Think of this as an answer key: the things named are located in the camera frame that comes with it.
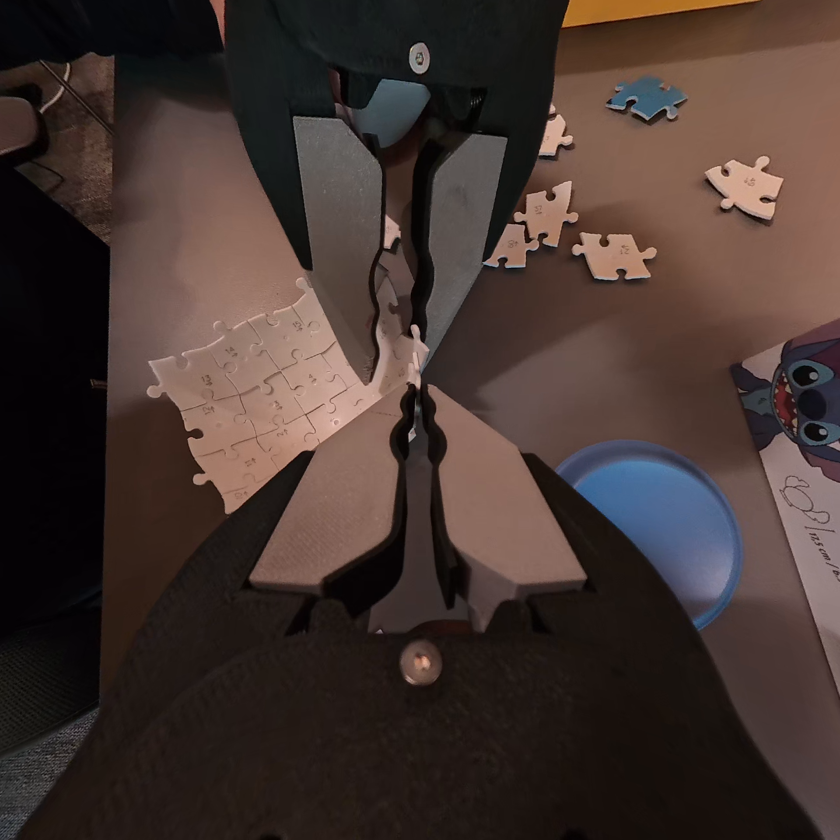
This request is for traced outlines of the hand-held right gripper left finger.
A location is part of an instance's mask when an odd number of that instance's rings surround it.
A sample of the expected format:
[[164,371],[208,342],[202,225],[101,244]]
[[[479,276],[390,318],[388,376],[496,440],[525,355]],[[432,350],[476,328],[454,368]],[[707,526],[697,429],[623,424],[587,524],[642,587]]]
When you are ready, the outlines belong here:
[[249,576],[259,590],[360,615],[403,572],[406,457],[417,388],[395,389],[321,443]]

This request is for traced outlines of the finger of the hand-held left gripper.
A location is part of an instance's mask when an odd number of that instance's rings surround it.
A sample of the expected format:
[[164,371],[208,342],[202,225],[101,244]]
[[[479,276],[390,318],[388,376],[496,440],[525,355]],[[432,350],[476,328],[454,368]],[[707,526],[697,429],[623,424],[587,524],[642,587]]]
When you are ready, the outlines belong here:
[[379,355],[374,278],[385,215],[378,142],[374,135],[357,136],[340,118],[295,117],[293,129],[312,260],[308,277],[346,360],[368,385]]
[[401,219],[413,277],[413,323],[435,352],[485,258],[508,139],[446,128],[411,128],[396,159],[416,154],[412,198]]

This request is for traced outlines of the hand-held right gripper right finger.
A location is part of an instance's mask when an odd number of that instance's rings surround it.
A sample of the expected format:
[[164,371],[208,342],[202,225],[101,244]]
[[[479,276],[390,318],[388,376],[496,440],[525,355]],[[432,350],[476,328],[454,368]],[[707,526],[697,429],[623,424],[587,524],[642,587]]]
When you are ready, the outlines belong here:
[[483,632],[502,602],[582,588],[586,574],[517,446],[433,385],[421,404],[446,605],[460,596]]

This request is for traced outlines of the assembled curved puzzle section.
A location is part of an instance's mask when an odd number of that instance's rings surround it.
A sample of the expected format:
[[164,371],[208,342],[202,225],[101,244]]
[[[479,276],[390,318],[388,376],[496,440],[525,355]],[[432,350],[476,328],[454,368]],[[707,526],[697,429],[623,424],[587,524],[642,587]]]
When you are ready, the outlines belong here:
[[200,471],[230,514],[295,457],[312,450],[383,396],[408,383],[411,331],[397,310],[385,266],[376,269],[379,361],[365,385],[346,360],[309,281],[297,280],[291,306],[229,328],[214,342],[152,360],[150,397],[167,396],[181,413]]

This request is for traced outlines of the single numbered puzzle piece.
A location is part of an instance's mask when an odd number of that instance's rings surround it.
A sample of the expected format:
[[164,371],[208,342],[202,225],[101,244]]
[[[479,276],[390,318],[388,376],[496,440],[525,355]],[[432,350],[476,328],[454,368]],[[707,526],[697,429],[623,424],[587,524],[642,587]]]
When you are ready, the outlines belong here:
[[421,386],[422,386],[422,371],[425,367],[427,357],[429,355],[429,348],[421,340],[421,331],[416,324],[410,327],[411,341],[412,341],[412,356],[408,363],[407,381],[415,387],[415,408],[414,408],[414,423],[411,431],[408,434],[408,441],[412,442],[417,434],[417,421],[422,419],[421,406]]

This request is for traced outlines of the scatter of puzzle pieces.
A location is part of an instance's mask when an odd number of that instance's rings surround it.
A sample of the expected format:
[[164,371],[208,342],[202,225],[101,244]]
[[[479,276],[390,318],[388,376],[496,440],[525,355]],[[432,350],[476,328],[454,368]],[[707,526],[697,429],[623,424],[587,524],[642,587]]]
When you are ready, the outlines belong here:
[[[539,157],[556,155],[559,147],[572,144],[573,136],[565,131],[563,116],[551,106]],[[784,180],[766,171],[769,164],[769,157],[761,156],[753,165],[733,160],[706,171],[706,180],[723,197],[721,209],[727,211],[737,207],[753,217],[771,220]],[[558,247],[563,226],[577,222],[579,217],[569,210],[571,194],[571,182],[554,186],[551,197],[546,192],[528,194],[526,211],[514,214],[514,223],[504,227],[501,238],[483,265],[499,267],[503,260],[507,268],[524,268],[528,252],[542,245]],[[457,200],[455,220],[452,222],[444,220],[440,213],[430,214],[428,259],[419,262],[418,266],[429,269],[429,276],[434,280],[433,291],[454,291],[456,280],[464,281],[466,288],[471,287],[480,269],[478,260],[482,256],[483,244],[472,248],[467,243],[467,211],[481,211],[488,202],[487,198],[479,198],[477,203],[462,207]],[[619,272],[624,273],[626,280],[650,277],[646,261],[656,257],[656,248],[639,250],[630,234],[603,237],[580,233],[580,240],[572,247],[572,254],[585,257],[593,279],[615,281]]]

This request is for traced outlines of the yellow plastic bin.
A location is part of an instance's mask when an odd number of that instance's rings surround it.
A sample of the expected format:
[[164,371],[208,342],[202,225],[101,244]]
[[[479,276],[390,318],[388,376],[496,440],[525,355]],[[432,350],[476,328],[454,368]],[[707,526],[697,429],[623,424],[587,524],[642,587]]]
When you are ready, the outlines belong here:
[[754,1],[569,1],[563,28],[754,4]]

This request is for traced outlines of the colourful cartoon puzzle box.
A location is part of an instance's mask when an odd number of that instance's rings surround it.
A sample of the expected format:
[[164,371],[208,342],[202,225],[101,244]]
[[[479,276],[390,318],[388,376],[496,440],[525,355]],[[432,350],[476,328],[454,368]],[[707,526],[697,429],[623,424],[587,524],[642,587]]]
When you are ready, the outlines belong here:
[[839,320],[730,367],[839,685]]

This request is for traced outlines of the person's left forearm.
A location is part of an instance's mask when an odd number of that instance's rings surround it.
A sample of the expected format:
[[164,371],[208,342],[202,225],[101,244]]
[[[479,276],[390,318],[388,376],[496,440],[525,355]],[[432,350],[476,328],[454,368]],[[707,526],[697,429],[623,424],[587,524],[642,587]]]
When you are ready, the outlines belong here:
[[2,1],[1,69],[87,54],[188,58],[224,49],[209,1]]

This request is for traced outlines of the blue puzzle piece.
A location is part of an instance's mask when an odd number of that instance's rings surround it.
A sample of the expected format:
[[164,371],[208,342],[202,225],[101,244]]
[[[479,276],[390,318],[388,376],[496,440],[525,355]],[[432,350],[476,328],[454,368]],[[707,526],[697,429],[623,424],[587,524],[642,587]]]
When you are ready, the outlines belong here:
[[667,120],[677,119],[678,106],[686,100],[687,95],[677,87],[665,84],[660,78],[645,76],[619,82],[605,106],[621,112],[630,107],[630,113],[649,123],[661,113]]

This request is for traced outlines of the blue round plastic stand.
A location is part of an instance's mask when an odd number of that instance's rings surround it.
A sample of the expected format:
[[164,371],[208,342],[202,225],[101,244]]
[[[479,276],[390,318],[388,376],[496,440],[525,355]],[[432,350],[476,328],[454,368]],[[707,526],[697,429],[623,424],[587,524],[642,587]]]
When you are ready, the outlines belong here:
[[688,458],[617,439],[583,448],[556,469],[650,560],[699,630],[732,600],[742,535],[726,496]]

